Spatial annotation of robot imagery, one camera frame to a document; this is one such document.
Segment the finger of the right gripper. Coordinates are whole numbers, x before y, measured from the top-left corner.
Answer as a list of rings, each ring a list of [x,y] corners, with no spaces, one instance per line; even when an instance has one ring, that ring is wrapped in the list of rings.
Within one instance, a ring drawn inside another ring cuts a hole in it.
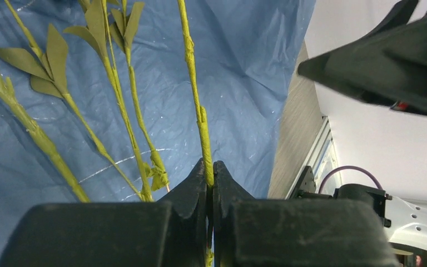
[[[346,97],[427,116],[427,12],[397,2],[368,34],[298,66],[298,74]]]

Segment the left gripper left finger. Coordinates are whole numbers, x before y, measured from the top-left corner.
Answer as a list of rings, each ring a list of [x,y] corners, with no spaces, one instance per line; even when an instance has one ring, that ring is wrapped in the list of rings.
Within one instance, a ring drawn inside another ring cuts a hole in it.
[[[0,266],[205,266],[204,165],[156,202],[42,204],[29,209]]]

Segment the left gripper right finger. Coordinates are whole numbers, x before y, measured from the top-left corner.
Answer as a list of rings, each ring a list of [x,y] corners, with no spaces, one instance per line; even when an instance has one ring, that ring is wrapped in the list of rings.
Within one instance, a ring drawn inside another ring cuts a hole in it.
[[[331,196],[256,199],[222,161],[213,167],[215,266],[398,266],[385,191],[347,184]]]

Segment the blue hydrangea flower stem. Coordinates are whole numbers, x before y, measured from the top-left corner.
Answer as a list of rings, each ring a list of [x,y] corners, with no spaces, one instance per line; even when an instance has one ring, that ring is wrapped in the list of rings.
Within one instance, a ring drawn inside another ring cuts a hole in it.
[[[200,136],[202,159],[203,159],[203,165],[204,165],[203,176],[205,178],[205,182],[207,185],[207,195],[211,196],[215,180],[214,180],[214,171],[213,171],[214,166],[213,166],[212,155],[211,155],[210,136],[208,131],[207,112],[205,108],[200,104],[200,98],[198,95],[194,42],[190,35],[185,1],[178,0],[177,4],[178,4],[178,10],[180,13],[183,41],[185,46],[185,61],[187,64],[187,69],[190,77],[193,101],[194,101],[195,111],[196,111],[198,132]]]

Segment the blue paper flower bouquet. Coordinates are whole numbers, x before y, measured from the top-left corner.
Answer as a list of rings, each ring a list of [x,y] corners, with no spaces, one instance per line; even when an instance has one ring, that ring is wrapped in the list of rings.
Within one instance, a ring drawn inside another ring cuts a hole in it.
[[[201,104],[208,116],[211,151],[257,198],[267,196],[279,125],[295,62],[314,1],[187,1],[195,44]],[[143,120],[178,185],[201,157],[190,79],[176,1],[146,1],[132,46]],[[52,140],[85,144],[67,110],[18,94],[29,115],[45,108],[54,119],[38,124]],[[92,201],[137,201],[126,182],[100,162],[83,168]],[[0,254],[23,214],[47,202],[74,202],[71,189],[25,129],[0,101]]]

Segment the orange rose flower stem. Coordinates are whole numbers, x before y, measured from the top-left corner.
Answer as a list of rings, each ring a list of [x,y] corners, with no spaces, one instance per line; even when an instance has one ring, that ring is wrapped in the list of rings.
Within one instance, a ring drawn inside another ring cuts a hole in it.
[[[0,98],[33,139],[44,143],[82,201],[88,200],[88,181],[81,169],[100,162],[112,165],[112,174],[145,202],[169,184],[156,149],[151,162],[145,161],[124,99],[132,95],[137,123],[146,131],[131,62],[142,9],[142,2],[127,12],[117,1],[0,1]],[[65,108],[85,149],[78,153],[61,137],[49,140],[38,120],[55,119],[45,108],[29,115],[19,93]]]

